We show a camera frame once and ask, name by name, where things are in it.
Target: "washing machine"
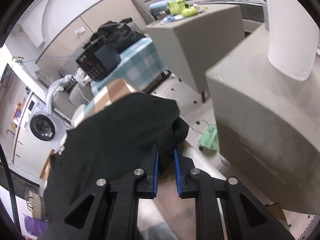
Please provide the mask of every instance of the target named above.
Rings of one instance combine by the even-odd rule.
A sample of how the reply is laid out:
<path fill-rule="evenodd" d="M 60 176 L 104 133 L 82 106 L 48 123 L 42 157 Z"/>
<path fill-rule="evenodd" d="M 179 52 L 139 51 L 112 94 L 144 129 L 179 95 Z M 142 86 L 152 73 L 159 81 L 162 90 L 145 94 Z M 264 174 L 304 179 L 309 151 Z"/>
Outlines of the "washing machine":
<path fill-rule="evenodd" d="M 25 107 L 13 163 L 39 177 L 51 150 L 60 148 L 71 126 L 55 112 L 48 115 L 45 103 L 35 94 L 29 97 Z"/>

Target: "metal screw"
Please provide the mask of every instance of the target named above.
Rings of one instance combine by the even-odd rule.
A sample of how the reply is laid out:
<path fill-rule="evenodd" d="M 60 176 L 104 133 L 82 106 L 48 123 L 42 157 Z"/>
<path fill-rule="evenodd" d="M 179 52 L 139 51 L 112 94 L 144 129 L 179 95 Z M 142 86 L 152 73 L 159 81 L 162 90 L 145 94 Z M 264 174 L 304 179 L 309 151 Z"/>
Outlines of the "metal screw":
<path fill-rule="evenodd" d="M 238 180 L 236 178 L 229 178 L 228 179 L 228 182 L 231 184 L 231 185 L 235 185 L 238 183 Z"/>
<path fill-rule="evenodd" d="M 98 179 L 97 180 L 97 185 L 98 186 L 103 186 L 107 183 L 107 181 L 105 179 Z"/>
<path fill-rule="evenodd" d="M 134 174 L 136 174 L 136 175 L 142 175 L 144 173 L 144 170 L 143 169 L 136 169 L 135 171 L 134 171 Z"/>
<path fill-rule="evenodd" d="M 192 168 L 190 172 L 194 175 L 198 175 L 200 173 L 200 170 L 198 168 Z"/>

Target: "teal and white checkered cloth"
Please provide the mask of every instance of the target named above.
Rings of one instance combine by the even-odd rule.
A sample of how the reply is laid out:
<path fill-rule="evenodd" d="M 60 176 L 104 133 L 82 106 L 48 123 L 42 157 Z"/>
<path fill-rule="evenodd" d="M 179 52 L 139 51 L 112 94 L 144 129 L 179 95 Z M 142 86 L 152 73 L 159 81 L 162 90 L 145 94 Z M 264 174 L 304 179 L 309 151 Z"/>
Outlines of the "teal and white checkered cloth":
<path fill-rule="evenodd" d="M 150 38 L 142 38 L 120 53 L 119 65 L 101 81 L 91 82 L 94 95 L 117 78 L 123 78 L 144 90 L 163 70 L 167 70 Z"/>

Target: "black cloth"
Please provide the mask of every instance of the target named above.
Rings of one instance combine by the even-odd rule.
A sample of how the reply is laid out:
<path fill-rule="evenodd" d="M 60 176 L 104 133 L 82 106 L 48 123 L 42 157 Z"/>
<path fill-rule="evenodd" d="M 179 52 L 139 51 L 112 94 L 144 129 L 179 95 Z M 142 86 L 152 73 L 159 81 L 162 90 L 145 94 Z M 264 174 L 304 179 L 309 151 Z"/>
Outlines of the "black cloth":
<path fill-rule="evenodd" d="M 68 131 L 65 150 L 51 157 L 44 203 L 51 223 L 98 179 L 120 179 L 159 145 L 160 169 L 188 135 L 176 101 L 134 93 Z"/>
<path fill-rule="evenodd" d="M 116 52 L 120 54 L 141 38 L 145 38 L 145 35 L 142 33 L 131 30 L 131 28 L 127 25 L 130 22 L 132 22 L 132 18 L 122 20 L 120 23 L 123 23 L 124 25 L 117 25 L 117 22 L 108 21 L 102 26 L 108 24 L 109 26 L 101 26 L 97 32 L 91 36 L 90 42 L 103 35 L 110 41 L 112 46 L 116 49 Z"/>

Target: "blue pillow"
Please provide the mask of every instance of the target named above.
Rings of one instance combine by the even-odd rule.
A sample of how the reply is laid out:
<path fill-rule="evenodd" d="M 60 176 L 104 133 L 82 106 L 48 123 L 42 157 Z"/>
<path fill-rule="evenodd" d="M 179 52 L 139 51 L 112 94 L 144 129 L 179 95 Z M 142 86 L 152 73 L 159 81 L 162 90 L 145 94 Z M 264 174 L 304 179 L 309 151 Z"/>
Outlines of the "blue pillow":
<path fill-rule="evenodd" d="M 149 5 L 150 10 L 161 10 L 161 9 L 166 9 L 168 7 L 167 2 L 168 1 L 174 1 L 174 0 L 162 0 L 159 2 L 154 2 Z"/>

